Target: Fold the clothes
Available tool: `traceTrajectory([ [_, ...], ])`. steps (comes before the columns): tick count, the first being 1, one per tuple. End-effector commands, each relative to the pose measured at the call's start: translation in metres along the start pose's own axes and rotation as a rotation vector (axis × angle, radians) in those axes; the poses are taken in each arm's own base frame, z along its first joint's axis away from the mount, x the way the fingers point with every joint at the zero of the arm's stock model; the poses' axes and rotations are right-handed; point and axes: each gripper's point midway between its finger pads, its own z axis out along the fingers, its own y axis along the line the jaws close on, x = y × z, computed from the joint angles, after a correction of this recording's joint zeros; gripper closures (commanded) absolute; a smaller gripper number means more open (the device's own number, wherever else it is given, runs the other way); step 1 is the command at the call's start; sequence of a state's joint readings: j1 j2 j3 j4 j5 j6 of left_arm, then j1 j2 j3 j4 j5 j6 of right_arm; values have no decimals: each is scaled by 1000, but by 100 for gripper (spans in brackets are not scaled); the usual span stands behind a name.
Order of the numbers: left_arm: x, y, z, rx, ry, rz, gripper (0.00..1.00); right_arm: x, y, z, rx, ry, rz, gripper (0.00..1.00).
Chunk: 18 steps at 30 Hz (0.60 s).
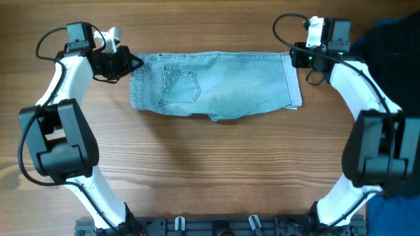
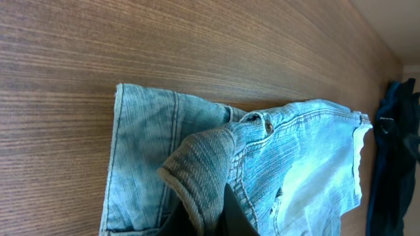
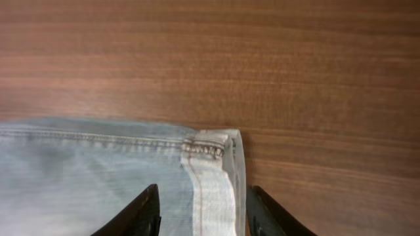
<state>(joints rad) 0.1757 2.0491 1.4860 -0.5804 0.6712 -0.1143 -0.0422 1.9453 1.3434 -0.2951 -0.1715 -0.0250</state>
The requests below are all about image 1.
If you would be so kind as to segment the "light blue denim shorts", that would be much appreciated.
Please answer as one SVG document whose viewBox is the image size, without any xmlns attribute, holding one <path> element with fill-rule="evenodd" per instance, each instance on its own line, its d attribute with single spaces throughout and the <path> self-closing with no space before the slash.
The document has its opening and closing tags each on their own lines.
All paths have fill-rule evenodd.
<svg viewBox="0 0 420 236">
<path fill-rule="evenodd" d="M 286 52 L 139 54 L 130 104 L 162 115 L 238 119 L 302 104 L 297 70 Z"/>
</svg>

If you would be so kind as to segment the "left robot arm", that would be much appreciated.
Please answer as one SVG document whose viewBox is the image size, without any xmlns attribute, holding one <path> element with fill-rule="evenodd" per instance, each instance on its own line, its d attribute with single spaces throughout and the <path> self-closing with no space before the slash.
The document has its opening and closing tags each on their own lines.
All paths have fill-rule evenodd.
<svg viewBox="0 0 420 236">
<path fill-rule="evenodd" d="M 72 191 L 93 217 L 93 235 L 145 235 L 101 173 L 98 144 L 80 108 L 91 81 L 116 84 L 144 62 L 119 44 L 116 27 L 100 31 L 74 22 L 63 29 L 68 42 L 50 59 L 55 73 L 48 89 L 36 105 L 18 114 L 18 166 L 36 185 Z"/>
</svg>

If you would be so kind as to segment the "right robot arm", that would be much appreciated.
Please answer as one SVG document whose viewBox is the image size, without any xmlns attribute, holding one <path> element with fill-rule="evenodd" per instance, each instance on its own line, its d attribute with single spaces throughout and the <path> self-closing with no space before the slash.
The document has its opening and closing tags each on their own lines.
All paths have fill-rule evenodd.
<svg viewBox="0 0 420 236">
<path fill-rule="evenodd" d="M 342 154 L 342 176 L 304 216 L 291 221 L 307 235 L 351 232 L 353 215 L 370 198 L 419 194 L 419 116 L 404 111 L 350 50 L 350 21 L 304 18 L 307 40 L 290 47 L 295 68 L 320 72 L 339 92 L 355 124 Z"/>
</svg>

